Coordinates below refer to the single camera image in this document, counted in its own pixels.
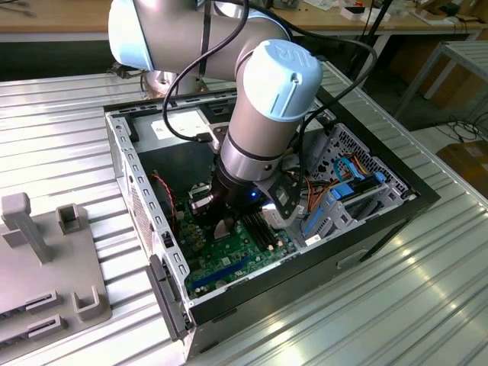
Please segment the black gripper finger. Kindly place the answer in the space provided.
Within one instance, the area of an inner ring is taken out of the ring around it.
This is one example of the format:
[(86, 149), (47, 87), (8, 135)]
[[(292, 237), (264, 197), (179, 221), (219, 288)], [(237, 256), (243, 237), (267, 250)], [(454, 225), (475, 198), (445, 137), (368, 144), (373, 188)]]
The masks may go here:
[(190, 208), (195, 222), (212, 233), (223, 217), (223, 202), (213, 194), (192, 201)]

